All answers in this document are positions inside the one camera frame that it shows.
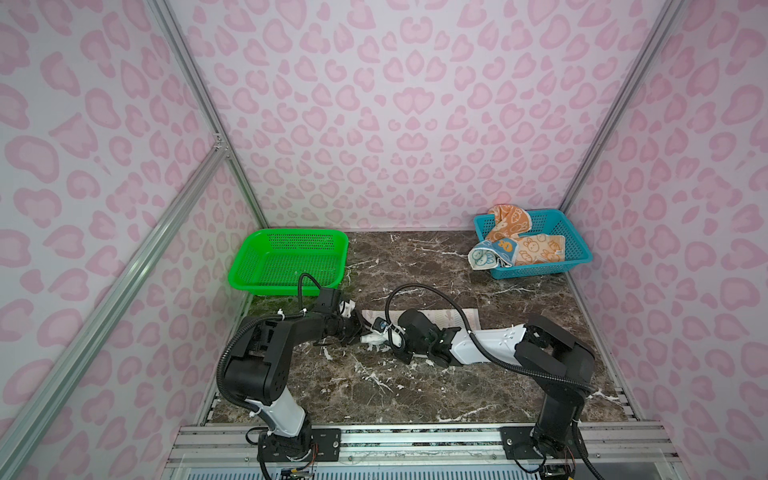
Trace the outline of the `pastel striped animal towel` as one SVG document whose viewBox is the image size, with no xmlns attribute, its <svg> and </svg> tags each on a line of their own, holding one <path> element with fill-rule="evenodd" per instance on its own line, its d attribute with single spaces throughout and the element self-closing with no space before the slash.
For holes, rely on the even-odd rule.
<svg viewBox="0 0 768 480">
<path fill-rule="evenodd" d="M 454 309 L 423 310 L 422 313 L 439 328 L 464 327 L 460 315 Z M 477 309 L 464 309 L 464 313 L 467 316 L 471 327 L 480 327 L 479 313 Z M 378 318 L 384 318 L 385 314 L 384 311 L 363 310 L 362 316 L 366 321 L 373 325 Z M 388 333 L 379 333 L 371 330 L 367 330 L 361 337 L 362 343 L 370 345 L 384 345 L 389 341 Z"/>
</svg>

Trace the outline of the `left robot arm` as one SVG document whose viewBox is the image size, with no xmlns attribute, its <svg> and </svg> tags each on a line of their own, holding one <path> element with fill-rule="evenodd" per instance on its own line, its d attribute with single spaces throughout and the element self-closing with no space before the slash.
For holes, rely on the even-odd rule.
<svg viewBox="0 0 768 480">
<path fill-rule="evenodd" d="M 365 326 L 355 312 L 248 317 L 219 359 L 219 393 L 229 403 L 256 413 L 272 434 L 299 438 L 309 421 L 287 388 L 294 348 L 327 337 L 354 343 Z"/>
</svg>

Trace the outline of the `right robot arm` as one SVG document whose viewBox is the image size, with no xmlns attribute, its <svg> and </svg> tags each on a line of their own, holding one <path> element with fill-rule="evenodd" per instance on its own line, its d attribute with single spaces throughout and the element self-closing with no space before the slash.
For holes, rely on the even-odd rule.
<svg viewBox="0 0 768 480">
<path fill-rule="evenodd" d="M 567 437 L 595 388 L 595 354 L 569 331 L 542 315 L 506 329 L 482 330 L 460 315 L 460 327 L 441 328 L 419 310 L 404 311 L 385 330 L 385 343 L 409 363 L 416 355 L 447 368 L 491 363 L 526 376 L 544 392 L 529 444 L 546 456 L 567 448 Z"/>
</svg>

